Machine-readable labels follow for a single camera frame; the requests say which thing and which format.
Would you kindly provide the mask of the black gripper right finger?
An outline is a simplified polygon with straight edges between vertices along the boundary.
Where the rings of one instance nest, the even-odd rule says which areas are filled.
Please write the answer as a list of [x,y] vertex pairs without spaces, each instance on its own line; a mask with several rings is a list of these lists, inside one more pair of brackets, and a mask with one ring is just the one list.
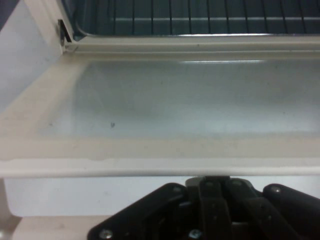
[[318,240],[320,200],[281,184],[217,178],[217,239]]

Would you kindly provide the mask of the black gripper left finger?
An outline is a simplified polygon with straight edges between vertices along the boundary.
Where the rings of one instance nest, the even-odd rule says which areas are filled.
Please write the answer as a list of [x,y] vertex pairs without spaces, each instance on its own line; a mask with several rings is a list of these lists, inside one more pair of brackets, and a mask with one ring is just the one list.
[[229,240],[231,220],[223,187],[229,176],[167,183],[87,233],[89,240]]

